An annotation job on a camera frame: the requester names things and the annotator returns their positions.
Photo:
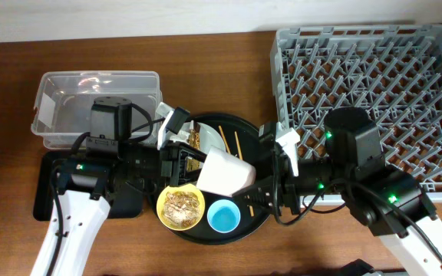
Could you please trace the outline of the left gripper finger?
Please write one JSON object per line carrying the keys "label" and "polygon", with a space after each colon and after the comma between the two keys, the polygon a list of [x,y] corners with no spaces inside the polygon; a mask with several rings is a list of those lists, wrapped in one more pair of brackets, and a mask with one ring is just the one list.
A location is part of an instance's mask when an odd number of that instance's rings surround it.
{"label": "left gripper finger", "polygon": [[190,182],[195,182],[198,180],[201,173],[201,169],[196,169],[193,171],[186,171],[179,174],[178,184],[184,185]]}
{"label": "left gripper finger", "polygon": [[197,161],[204,161],[206,159],[206,154],[200,150],[195,149],[194,147],[186,144],[181,144],[180,158],[187,159],[188,157]]}

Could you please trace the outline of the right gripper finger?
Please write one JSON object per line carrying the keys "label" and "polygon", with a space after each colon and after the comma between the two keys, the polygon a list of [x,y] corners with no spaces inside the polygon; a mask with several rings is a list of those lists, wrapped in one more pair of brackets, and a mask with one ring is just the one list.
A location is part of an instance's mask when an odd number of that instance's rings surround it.
{"label": "right gripper finger", "polygon": [[264,179],[256,180],[252,185],[244,187],[233,193],[233,198],[243,198],[249,196],[255,198],[257,196],[270,196],[273,189],[273,177],[268,176]]}
{"label": "right gripper finger", "polygon": [[254,209],[261,209],[264,212],[273,213],[273,196],[271,193],[255,195],[244,194],[239,197],[245,204]]}

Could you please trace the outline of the yellow bowl with food scraps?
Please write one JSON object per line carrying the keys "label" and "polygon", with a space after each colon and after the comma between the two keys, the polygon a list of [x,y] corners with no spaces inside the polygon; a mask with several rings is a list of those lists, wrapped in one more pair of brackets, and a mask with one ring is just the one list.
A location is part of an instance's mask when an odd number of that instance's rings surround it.
{"label": "yellow bowl with food scraps", "polygon": [[201,191],[188,183],[167,186],[157,198],[156,211],[164,226],[174,231],[186,231],[197,225],[205,212],[206,203]]}

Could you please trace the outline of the pink plastic cup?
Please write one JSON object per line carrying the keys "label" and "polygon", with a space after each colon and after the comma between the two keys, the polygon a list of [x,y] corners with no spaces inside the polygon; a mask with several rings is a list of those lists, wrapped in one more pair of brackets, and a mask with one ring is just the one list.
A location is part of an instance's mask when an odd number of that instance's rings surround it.
{"label": "pink plastic cup", "polygon": [[255,182],[256,169],[249,163],[212,147],[201,169],[196,187],[203,192],[231,197]]}

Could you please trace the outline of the blue plastic cup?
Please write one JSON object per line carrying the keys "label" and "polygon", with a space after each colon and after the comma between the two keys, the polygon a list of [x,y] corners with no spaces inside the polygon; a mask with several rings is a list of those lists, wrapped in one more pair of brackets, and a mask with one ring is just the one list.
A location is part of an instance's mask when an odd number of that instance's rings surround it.
{"label": "blue plastic cup", "polygon": [[206,217],[209,226],[214,231],[226,234],[238,227],[241,221],[241,212],[234,202],[220,199],[210,205]]}

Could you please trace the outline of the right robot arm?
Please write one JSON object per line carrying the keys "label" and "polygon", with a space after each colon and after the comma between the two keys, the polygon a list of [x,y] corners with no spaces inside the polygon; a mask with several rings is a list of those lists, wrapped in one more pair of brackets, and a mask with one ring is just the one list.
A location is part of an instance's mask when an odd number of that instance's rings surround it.
{"label": "right robot arm", "polygon": [[341,107],[323,120],[327,157],[298,161],[284,153],[275,124],[265,125],[264,152],[255,182],[232,197],[281,220],[291,210],[294,225],[327,192],[336,192],[351,215],[395,256],[410,275],[442,275],[442,221],[419,182],[389,166],[377,124],[359,107]]}

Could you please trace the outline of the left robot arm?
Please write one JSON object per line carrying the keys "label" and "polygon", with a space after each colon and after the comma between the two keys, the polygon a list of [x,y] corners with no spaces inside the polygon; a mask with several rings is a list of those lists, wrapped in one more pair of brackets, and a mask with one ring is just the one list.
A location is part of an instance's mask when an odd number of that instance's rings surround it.
{"label": "left robot arm", "polygon": [[53,199],[45,239],[31,270],[33,275],[80,275],[98,231],[118,198],[132,190],[134,198],[157,195],[198,178],[187,171],[188,158],[204,161],[206,154],[182,142],[164,139],[177,134],[190,112],[170,108],[160,119],[157,145],[144,144],[147,135],[133,138],[132,115],[137,110],[147,128],[151,115],[123,97],[98,97],[91,107],[91,129],[82,133],[67,159],[52,168],[48,185]]}

